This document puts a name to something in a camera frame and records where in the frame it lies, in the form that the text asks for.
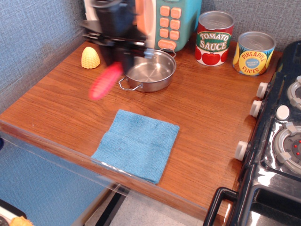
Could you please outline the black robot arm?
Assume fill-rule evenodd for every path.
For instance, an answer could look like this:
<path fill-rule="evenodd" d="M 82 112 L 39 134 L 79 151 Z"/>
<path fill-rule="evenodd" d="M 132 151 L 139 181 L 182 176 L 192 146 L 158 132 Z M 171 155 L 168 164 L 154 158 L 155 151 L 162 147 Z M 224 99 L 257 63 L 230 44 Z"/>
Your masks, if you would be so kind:
<path fill-rule="evenodd" d="M 134 67 L 135 57 L 152 57 L 146 35 L 134 24 L 134 0 L 92 0 L 91 7 L 98 19 L 81 22 L 83 36 L 99 46 L 107 66 L 119 62 L 127 74 Z"/>

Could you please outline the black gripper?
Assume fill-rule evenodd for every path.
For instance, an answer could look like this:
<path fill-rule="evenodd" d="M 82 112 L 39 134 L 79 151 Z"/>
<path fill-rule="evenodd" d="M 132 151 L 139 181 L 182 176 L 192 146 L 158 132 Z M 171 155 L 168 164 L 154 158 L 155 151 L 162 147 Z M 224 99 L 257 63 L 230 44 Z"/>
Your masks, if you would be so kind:
<path fill-rule="evenodd" d="M 115 11 L 97 9 L 98 20 L 83 20 L 80 25 L 86 29 L 84 37 L 100 46 L 100 52 L 107 66 L 113 64 L 115 48 L 122 48 L 120 62 L 124 74 L 134 66 L 134 57 L 152 58 L 153 50 L 147 47 L 146 36 L 134 25 L 136 13 L 131 9 Z"/>

